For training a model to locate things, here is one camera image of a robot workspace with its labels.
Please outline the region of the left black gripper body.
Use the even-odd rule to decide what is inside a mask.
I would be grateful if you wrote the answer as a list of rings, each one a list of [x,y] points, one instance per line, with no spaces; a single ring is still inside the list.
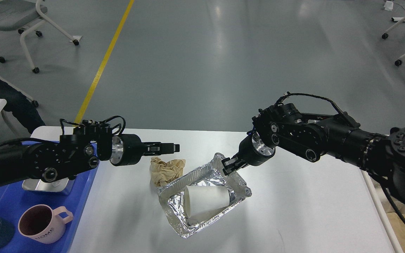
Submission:
[[[142,142],[135,134],[112,137],[110,162],[114,166],[137,164],[142,157]]]

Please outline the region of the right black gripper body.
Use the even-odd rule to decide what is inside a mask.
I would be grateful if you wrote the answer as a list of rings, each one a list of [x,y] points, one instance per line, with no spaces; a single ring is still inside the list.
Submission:
[[[257,133],[244,138],[238,147],[238,167],[259,166],[275,155],[275,148],[266,146]]]

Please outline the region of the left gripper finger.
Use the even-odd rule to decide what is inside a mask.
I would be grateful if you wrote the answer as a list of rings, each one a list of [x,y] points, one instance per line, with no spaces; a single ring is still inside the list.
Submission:
[[[180,144],[162,142],[142,142],[143,156],[159,156],[180,152]]]

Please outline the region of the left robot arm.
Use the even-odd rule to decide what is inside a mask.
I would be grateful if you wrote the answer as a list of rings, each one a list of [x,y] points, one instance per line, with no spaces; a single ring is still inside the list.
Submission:
[[[102,121],[60,120],[58,142],[19,138],[0,143],[0,186],[26,179],[52,183],[75,179],[78,174],[97,168],[99,162],[114,166],[135,165],[144,156],[173,154],[179,144],[143,142],[135,134],[124,134],[126,121],[111,126],[112,116]]]

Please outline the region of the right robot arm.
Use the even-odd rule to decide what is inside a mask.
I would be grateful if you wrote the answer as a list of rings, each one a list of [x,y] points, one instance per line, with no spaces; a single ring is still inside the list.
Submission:
[[[301,113],[293,103],[284,103],[291,96],[327,101],[336,114]],[[391,128],[389,135],[363,131],[360,123],[331,99],[290,92],[273,105],[258,109],[252,124],[238,152],[222,160],[225,175],[262,165],[275,155],[277,147],[309,162],[318,162],[328,154],[366,172],[382,187],[393,208],[394,199],[405,205],[405,128]]]

